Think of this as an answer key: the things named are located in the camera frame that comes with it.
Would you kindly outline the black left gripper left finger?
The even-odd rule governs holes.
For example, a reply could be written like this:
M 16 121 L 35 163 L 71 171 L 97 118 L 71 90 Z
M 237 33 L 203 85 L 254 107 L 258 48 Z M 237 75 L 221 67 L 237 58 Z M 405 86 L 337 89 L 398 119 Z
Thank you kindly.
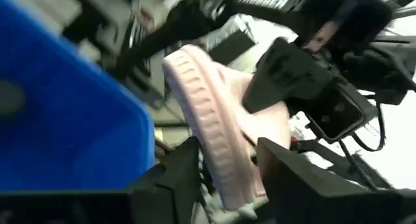
M 191 224 L 199 146 L 186 139 L 124 190 L 0 193 L 0 224 Z

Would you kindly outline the blue plastic ribbed bin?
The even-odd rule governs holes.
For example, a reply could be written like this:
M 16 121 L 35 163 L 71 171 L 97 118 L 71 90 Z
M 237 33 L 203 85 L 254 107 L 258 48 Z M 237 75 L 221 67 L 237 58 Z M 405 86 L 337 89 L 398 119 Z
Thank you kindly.
M 120 189 L 154 165 L 145 106 L 12 0 L 0 0 L 0 79 L 26 95 L 0 120 L 0 191 Z

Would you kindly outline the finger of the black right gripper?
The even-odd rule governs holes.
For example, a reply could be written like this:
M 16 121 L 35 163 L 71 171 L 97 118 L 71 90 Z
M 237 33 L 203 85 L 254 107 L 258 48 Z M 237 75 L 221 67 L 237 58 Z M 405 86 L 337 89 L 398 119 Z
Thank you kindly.
M 311 54 L 277 38 L 258 61 L 242 103 L 250 113 L 281 101 L 306 110 L 332 81 L 333 75 Z

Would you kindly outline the pink slide sandal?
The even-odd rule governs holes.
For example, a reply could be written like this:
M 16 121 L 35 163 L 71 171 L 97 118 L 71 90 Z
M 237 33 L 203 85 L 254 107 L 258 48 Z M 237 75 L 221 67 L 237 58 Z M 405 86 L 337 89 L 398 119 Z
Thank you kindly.
M 223 205 L 236 210 L 266 191 L 251 155 L 260 137 L 289 148 L 289 112 L 279 102 L 251 114 L 242 97 L 253 78 L 215 62 L 196 45 L 166 56 L 163 71 L 201 151 Z

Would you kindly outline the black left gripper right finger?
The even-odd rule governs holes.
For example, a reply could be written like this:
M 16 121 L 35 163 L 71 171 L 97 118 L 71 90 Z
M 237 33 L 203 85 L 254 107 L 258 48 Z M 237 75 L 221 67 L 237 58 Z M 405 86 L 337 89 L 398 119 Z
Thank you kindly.
M 267 138 L 257 163 L 277 224 L 416 224 L 416 190 L 372 191 Z

